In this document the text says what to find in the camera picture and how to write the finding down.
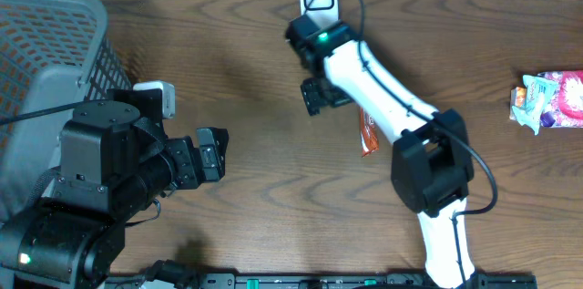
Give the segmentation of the orange white snack packet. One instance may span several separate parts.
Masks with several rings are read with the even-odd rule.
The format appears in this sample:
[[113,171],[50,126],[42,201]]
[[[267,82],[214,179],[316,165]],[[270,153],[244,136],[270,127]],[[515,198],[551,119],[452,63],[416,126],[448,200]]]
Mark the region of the orange white snack packet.
[[516,87],[516,88],[511,90],[510,113],[509,113],[509,118],[511,120],[517,120],[515,108],[523,108],[524,107],[526,96],[527,96],[527,89],[526,88]]

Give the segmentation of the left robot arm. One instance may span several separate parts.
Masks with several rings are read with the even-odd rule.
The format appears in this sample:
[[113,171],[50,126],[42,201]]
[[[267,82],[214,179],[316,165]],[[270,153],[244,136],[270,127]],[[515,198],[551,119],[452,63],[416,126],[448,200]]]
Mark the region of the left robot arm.
[[125,247],[134,216],[177,190],[225,174],[229,134],[200,128],[197,141],[164,129],[119,101],[79,104],[63,128],[50,196],[1,229],[4,288],[97,288]]

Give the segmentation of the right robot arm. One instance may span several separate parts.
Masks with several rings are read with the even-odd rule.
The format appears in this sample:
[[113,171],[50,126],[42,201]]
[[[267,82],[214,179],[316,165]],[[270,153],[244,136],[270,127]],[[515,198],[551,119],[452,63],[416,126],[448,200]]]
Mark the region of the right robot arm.
[[301,85],[308,113],[355,102],[373,118],[393,147],[394,190],[420,222],[427,274],[442,288],[466,284],[476,271],[462,214],[474,170],[461,116],[440,112],[405,88],[342,21],[322,28],[301,15],[285,38],[312,73]]

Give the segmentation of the red-orange snack bar wrapper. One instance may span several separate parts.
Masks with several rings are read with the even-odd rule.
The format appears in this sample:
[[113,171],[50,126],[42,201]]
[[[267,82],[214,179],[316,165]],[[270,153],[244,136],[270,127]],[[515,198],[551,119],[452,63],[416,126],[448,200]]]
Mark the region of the red-orange snack bar wrapper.
[[366,157],[379,150],[379,140],[374,119],[363,108],[359,111],[362,156]]

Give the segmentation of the purple sanitary pad pack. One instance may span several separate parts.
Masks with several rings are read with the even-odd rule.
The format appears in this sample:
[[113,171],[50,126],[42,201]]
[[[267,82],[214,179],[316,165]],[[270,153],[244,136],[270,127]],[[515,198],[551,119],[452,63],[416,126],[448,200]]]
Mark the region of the purple sanitary pad pack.
[[557,90],[540,117],[545,128],[582,128],[582,71],[550,71],[540,77],[557,82]]

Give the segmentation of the teal snack packet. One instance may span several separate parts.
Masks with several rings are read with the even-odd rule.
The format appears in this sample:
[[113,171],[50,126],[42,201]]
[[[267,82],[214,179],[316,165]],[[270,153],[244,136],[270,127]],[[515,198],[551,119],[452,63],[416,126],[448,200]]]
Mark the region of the teal snack packet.
[[521,126],[528,126],[537,135],[541,127],[540,117],[555,95],[558,83],[544,77],[530,75],[523,76],[523,83],[527,89],[523,105],[513,106],[512,111]]

